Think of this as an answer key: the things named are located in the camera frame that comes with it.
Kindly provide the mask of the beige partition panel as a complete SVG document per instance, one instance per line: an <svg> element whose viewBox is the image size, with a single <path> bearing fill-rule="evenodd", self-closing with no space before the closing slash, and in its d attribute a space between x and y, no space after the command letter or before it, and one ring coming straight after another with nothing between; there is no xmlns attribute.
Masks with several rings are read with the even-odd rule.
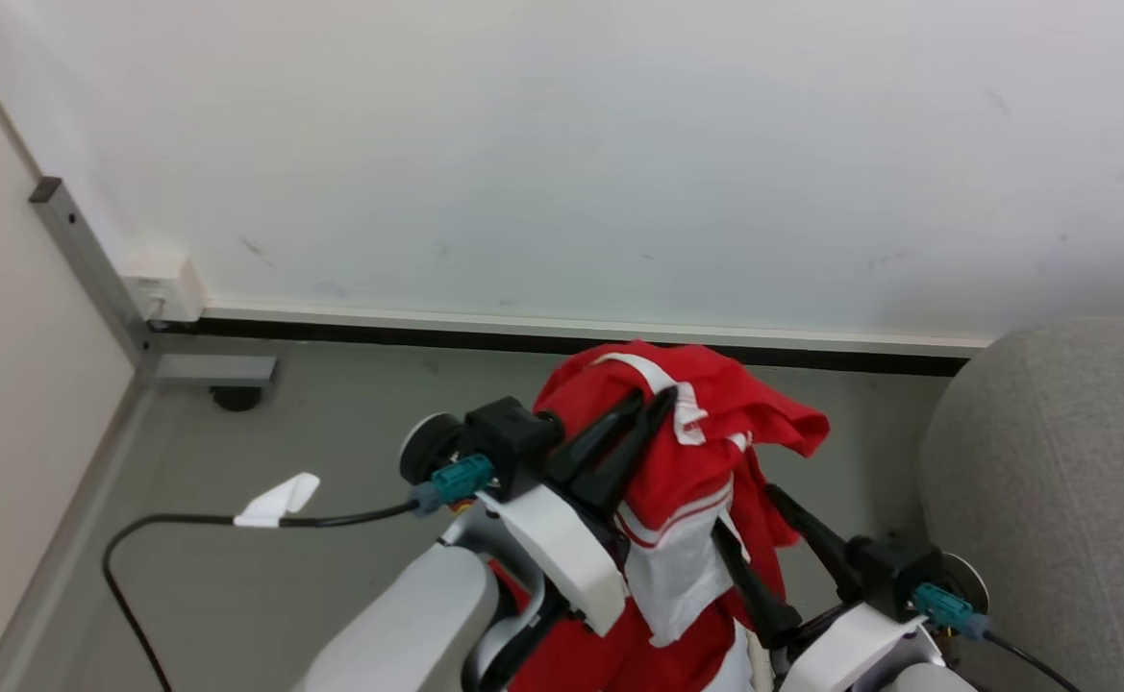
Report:
<svg viewBox="0 0 1124 692"><path fill-rule="evenodd" d="M0 692L56 691L36 657L87 554L135 367L30 198L0 104Z"/></svg>

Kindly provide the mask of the white tape tag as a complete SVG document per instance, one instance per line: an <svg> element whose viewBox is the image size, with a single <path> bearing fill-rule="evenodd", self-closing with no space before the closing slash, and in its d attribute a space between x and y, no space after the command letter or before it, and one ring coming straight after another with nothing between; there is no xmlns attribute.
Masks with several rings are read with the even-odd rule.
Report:
<svg viewBox="0 0 1124 692"><path fill-rule="evenodd" d="M299 473L250 500L232 525L241 529L279 529L281 521L297 515L310 503L320 479L312 473Z"/></svg>

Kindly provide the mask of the white and black baseboard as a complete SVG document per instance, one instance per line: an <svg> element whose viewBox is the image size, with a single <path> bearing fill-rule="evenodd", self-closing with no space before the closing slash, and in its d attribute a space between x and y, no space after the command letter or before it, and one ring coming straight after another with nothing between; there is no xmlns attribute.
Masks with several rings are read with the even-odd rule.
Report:
<svg viewBox="0 0 1124 692"><path fill-rule="evenodd" d="M156 334L244 340L368 343L556 356L575 355L606 342L641 340L665 346L698 343L746 366L921 377L952 377L991 343L984 338L930 334L808 333L253 303L209 306L193 321L153 315L148 327Z"/></svg>

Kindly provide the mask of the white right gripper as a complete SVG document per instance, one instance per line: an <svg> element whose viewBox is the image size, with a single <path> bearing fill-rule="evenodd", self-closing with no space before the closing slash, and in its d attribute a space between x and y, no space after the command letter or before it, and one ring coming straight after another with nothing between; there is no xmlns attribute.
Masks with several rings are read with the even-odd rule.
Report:
<svg viewBox="0 0 1124 692"><path fill-rule="evenodd" d="M812 548L845 604L863 600L863 585L853 570L846 539L795 501L777 483L765 485L765 495ZM803 626L803 617L777 597L742 555L737 535L725 522L711 526L711 543L719 552L729 580L764 649L788 647ZM904 623L861 604L822 632L803 655L796 657L777 692L879 692L912 666L928 664L927 618L916 616Z"/></svg>

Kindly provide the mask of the grey aluminium frame post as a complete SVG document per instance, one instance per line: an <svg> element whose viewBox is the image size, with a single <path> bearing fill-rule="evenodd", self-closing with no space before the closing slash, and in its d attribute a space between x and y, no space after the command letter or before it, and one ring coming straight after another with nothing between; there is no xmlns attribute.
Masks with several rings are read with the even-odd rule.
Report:
<svg viewBox="0 0 1124 692"><path fill-rule="evenodd" d="M271 356L202 355L165 349L142 319L134 298L106 258L87 217L60 177L38 179L27 203L47 229L75 277L110 328L136 376L154 384L268 389L279 359Z"/></svg>

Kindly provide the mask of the white wall box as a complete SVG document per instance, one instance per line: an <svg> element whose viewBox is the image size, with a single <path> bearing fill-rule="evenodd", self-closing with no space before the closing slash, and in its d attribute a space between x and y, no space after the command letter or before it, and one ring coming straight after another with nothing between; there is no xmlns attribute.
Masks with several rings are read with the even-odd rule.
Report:
<svg viewBox="0 0 1124 692"><path fill-rule="evenodd" d="M119 270L144 321L200 320L207 303L206 289L192 261L179 251L136 251Z"/></svg>

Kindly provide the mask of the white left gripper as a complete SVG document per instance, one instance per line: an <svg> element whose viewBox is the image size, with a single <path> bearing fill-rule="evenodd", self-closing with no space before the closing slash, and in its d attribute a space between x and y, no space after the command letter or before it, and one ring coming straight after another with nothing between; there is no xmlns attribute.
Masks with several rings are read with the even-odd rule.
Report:
<svg viewBox="0 0 1124 692"><path fill-rule="evenodd" d="M660 390L649 402L640 390L631 391L545 459L545 480L569 483L571 495L593 511L614 512L677 398L677 386ZM496 500L486 491L477 497L495 511L514 543L558 588L566 604L605 638L626 608L628 588L609 550L575 508L543 483L509 501Z"/></svg>

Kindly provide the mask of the grey fabric sofa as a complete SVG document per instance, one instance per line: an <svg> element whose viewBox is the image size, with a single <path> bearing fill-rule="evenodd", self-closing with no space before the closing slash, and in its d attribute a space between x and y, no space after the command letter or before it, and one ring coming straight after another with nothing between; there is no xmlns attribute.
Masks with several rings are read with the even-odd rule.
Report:
<svg viewBox="0 0 1124 692"><path fill-rule="evenodd" d="M1041 324L976 355L939 400L919 486L996 632L1081 692L1124 692L1124 318Z"/></svg>

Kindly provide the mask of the red and white garment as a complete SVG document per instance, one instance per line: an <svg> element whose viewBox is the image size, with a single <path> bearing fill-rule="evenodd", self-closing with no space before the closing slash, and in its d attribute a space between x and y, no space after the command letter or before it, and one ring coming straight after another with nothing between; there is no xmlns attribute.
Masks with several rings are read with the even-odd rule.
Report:
<svg viewBox="0 0 1124 692"><path fill-rule="evenodd" d="M767 498L754 447L812 456L830 421L737 359L645 342L606 343L566 359L534 408L575 432L632 391L667 389L676 390L676 407L613 517L629 540L626 609L605 636L558 623L508 692L758 692L754 628L711 530L736 535L758 577L783 597L777 552L798 535Z"/></svg>

